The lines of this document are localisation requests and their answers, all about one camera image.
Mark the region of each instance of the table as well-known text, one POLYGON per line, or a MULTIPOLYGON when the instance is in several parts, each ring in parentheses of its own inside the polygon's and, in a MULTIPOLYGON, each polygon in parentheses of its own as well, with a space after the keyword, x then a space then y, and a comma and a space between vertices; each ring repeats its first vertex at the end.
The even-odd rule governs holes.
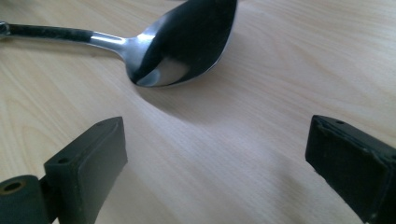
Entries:
MULTIPOLYGON (((0 2, 0 20, 138 35, 170 0, 0 2)), ((134 86, 92 47, 0 42, 0 179, 123 116, 129 162, 96 223, 361 223, 304 160, 310 120, 341 119, 396 147, 396 2, 240 0, 216 67, 134 86)))

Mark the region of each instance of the wood grain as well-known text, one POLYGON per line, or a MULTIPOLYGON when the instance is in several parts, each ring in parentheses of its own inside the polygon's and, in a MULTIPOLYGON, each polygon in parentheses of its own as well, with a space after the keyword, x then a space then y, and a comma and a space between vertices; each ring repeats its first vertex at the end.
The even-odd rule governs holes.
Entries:
MULTIPOLYGON (((180 1, 0 1, 0 20, 134 36, 180 1)), ((0 42, 0 179, 123 116, 129 163, 97 223, 361 223, 304 161, 314 114, 396 147, 396 2, 241 0, 219 64, 135 87, 85 46, 0 42)))

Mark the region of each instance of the serving spoon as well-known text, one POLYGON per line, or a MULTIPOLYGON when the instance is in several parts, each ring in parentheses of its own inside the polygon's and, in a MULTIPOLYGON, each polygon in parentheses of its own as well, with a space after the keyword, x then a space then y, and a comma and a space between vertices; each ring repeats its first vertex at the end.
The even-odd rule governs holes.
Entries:
POLYGON ((5 21, 0 21, 0 37, 44 38, 109 49, 124 60, 135 85, 169 86, 198 77, 218 62, 233 28, 236 7, 237 0, 189 0, 131 38, 5 21))

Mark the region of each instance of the spoon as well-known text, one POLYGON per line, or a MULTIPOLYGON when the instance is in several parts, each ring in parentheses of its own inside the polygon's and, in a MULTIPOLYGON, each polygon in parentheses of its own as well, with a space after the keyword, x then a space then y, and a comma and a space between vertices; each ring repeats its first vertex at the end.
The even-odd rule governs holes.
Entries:
POLYGON ((131 38, 5 21, 0 21, 0 37, 44 38, 109 49, 124 60, 135 85, 169 86, 198 77, 218 62, 233 28, 236 7, 237 0, 189 0, 131 38))

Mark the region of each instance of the shiny metal surface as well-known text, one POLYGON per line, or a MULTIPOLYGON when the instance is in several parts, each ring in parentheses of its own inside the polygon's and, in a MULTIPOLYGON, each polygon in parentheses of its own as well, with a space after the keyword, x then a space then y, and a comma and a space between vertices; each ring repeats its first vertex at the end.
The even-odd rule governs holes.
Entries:
POLYGON ((47 38, 109 49, 124 60, 134 84, 169 86, 198 77, 217 63, 233 28, 236 7, 237 0, 190 0, 131 38, 3 21, 0 37, 47 38))

